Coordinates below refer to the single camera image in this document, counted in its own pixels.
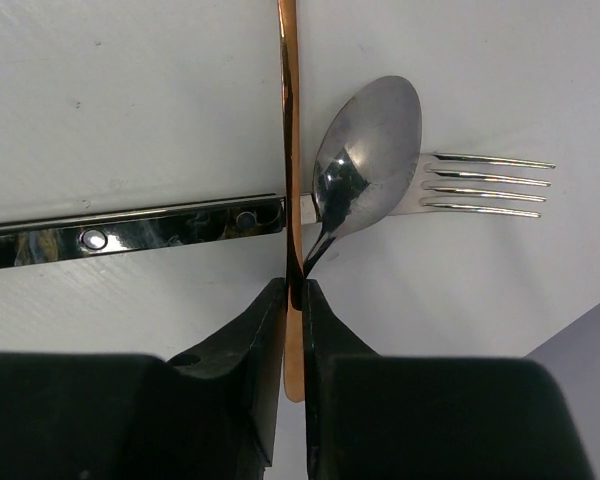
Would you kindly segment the copper fork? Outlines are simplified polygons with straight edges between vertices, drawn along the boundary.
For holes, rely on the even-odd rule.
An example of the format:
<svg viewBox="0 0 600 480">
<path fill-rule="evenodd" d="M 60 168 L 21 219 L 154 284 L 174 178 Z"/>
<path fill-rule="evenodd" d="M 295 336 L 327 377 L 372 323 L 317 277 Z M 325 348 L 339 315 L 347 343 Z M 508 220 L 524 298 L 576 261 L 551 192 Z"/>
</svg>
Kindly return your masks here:
<svg viewBox="0 0 600 480">
<path fill-rule="evenodd" d="M 300 153 L 300 71 L 297 8 L 294 0 L 279 0 L 282 80 L 282 125 L 285 162 L 286 284 L 288 306 L 284 345 L 284 390 L 299 403 L 305 399 L 301 296 L 304 283 Z"/>
</svg>

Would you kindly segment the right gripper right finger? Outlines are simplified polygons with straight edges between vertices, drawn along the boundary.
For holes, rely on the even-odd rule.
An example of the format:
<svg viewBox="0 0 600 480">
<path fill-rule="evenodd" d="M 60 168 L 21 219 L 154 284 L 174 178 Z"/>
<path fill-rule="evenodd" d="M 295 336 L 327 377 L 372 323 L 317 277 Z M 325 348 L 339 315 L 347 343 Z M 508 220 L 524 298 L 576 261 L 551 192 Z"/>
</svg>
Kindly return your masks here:
<svg viewBox="0 0 600 480">
<path fill-rule="evenodd" d="M 526 359 L 383 356 L 303 289 L 312 479 L 590 479 L 551 374 Z"/>
</svg>

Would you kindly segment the silver spoon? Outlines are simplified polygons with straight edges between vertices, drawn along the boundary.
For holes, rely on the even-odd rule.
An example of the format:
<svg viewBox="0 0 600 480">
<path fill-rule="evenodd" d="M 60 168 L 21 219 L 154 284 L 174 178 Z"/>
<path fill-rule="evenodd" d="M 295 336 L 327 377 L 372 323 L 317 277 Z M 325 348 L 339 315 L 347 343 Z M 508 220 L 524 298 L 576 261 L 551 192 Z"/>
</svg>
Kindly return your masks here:
<svg viewBox="0 0 600 480">
<path fill-rule="evenodd" d="M 372 81 L 340 109 L 314 163 L 312 202 L 321 230 L 304 260 L 306 274 L 334 242 L 400 203 L 415 175 L 421 130 L 419 96 L 401 76 Z"/>
</svg>

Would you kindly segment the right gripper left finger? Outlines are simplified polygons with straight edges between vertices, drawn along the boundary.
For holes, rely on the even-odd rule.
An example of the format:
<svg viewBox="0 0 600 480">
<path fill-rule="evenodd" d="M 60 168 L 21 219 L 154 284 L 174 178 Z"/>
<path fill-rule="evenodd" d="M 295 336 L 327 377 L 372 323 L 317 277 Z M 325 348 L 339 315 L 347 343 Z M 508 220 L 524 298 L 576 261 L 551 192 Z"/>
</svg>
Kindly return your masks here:
<svg viewBox="0 0 600 480">
<path fill-rule="evenodd" d="M 204 341 L 146 354 L 0 352 L 0 479 L 260 479 L 273 459 L 286 287 Z"/>
</svg>

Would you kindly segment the silver fork with black handle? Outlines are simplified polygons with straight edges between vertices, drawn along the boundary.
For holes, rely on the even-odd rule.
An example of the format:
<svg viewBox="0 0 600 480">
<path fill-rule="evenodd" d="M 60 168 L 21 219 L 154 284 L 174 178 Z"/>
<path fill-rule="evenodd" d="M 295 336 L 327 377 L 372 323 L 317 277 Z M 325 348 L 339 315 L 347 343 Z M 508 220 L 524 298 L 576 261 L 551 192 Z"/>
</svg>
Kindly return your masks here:
<svg viewBox="0 0 600 480">
<path fill-rule="evenodd" d="M 394 215 L 458 211 L 538 218 L 549 181 L 515 169 L 554 164 L 457 153 L 426 153 Z M 147 209 L 0 224 L 0 269 L 270 235 L 285 227 L 284 199 L 250 195 Z"/>
</svg>

